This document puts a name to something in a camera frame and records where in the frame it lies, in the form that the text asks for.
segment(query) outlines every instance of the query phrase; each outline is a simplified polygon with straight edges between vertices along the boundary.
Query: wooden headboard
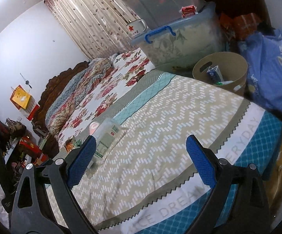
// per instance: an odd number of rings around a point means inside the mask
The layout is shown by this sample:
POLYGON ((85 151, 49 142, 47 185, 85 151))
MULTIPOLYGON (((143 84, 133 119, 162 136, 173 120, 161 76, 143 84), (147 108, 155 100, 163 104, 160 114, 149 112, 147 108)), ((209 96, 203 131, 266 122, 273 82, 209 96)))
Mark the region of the wooden headboard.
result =
POLYGON ((84 61, 78 63, 75 68, 69 68, 66 71, 61 72, 58 76, 50 79, 45 91, 42 93, 39 104, 39 109, 36 111, 33 117, 34 130, 39 128, 45 132, 48 132, 48 129, 45 125, 45 115, 47 114, 48 109, 57 99, 57 97, 62 93, 65 86, 68 82, 84 69, 88 68, 88 62, 84 61))

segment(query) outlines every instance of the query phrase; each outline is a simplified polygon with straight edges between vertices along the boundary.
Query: blue handle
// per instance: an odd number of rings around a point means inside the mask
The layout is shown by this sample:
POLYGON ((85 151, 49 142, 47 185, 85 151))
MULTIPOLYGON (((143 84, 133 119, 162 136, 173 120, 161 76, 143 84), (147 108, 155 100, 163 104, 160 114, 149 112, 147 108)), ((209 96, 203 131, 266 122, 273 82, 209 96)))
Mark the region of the blue handle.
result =
POLYGON ((95 154, 97 144, 93 136, 89 136, 81 145, 81 151, 68 168, 67 186, 72 189, 81 181, 90 161, 95 154))
POLYGON ((167 29, 170 31, 170 33, 171 33, 172 35, 176 36, 176 33, 173 32, 173 30, 171 29, 170 26, 163 26, 163 27, 161 27, 161 28, 158 28, 158 29, 153 30, 153 31, 149 32, 148 34, 146 34, 146 35, 145 35, 145 41, 146 41, 147 43, 149 43, 149 44, 153 43, 153 41, 148 40, 148 38, 149 38, 150 36, 153 36, 153 35, 155 35, 155 34, 158 34, 158 33, 162 32, 162 31, 165 31, 165 30, 167 30, 167 29))
POLYGON ((186 146, 187 153, 194 163, 203 183, 211 188, 214 188, 217 183, 215 179, 215 168, 212 166, 203 152, 203 146, 193 135, 190 135, 187 138, 186 146))

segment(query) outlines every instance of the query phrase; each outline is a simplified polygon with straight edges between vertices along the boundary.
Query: yellow paper bag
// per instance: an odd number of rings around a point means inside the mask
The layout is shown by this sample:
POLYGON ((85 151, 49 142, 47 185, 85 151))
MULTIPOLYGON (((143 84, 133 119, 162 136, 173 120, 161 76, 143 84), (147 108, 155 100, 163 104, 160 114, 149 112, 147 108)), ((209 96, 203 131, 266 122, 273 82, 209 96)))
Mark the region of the yellow paper bag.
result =
POLYGON ((17 87, 14 92, 14 96, 12 100, 20 105, 22 108, 26 109, 26 106, 28 104, 29 98, 31 97, 30 94, 28 94, 26 91, 21 89, 20 87, 17 87))

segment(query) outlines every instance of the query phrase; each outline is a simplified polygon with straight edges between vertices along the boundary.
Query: red flower pattern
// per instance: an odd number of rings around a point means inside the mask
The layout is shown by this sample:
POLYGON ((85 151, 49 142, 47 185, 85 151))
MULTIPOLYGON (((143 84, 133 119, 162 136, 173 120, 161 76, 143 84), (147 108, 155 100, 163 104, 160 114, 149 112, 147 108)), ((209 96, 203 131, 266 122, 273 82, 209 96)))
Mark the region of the red flower pattern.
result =
POLYGON ((148 58, 144 59, 144 61, 138 66, 139 69, 144 69, 144 67, 150 62, 148 58))
POLYGON ((113 90, 117 85, 118 83, 120 82, 121 80, 121 77, 120 76, 117 76, 117 78, 115 78, 114 80, 112 80, 110 82, 110 84, 104 88, 96 97, 95 97, 95 100, 98 100, 102 97, 105 97, 111 90, 113 90))
POLYGON ((101 115, 109 106, 111 106, 117 100, 117 93, 112 93, 107 96, 105 100, 100 104, 100 106, 95 111, 95 118, 101 115))
POLYGON ((132 66, 127 73, 133 73, 138 68, 138 65, 132 66))
POLYGON ((123 60, 125 61, 125 60, 127 60, 127 58, 129 58, 132 54, 133 54, 133 51, 127 52, 127 53, 122 54, 121 57, 122 57, 123 60))
POLYGON ((127 83, 126 86, 132 86, 135 83, 137 83, 144 75, 145 75, 145 69, 140 71, 138 74, 136 74, 134 77, 132 77, 127 83))
POLYGON ((82 102, 82 104, 77 106, 76 110, 80 108, 84 108, 92 100, 92 98, 93 98, 93 93, 87 95, 84 101, 82 102))
POLYGON ((119 67, 115 68, 107 77, 101 81, 101 88, 104 88, 112 80, 113 75, 119 70, 119 67))
POLYGON ((137 56, 137 54, 135 54, 135 56, 130 60, 130 61, 127 61, 126 64, 124 65, 124 67, 128 67, 131 63, 134 63, 136 62, 137 60, 139 60, 141 57, 141 55, 137 56))
POLYGON ((85 108, 83 109, 79 115, 71 122, 70 127, 71 128, 76 128, 82 123, 82 118, 88 113, 88 110, 85 108))

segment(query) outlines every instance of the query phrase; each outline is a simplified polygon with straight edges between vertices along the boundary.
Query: enamel mug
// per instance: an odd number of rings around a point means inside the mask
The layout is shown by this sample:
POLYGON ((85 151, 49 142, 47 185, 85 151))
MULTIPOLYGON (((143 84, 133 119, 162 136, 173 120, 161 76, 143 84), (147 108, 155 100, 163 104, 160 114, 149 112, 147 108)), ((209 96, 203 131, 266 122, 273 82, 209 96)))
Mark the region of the enamel mug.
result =
POLYGON ((133 38, 142 35, 147 28, 148 25, 143 19, 138 19, 136 21, 127 24, 128 33, 133 38))

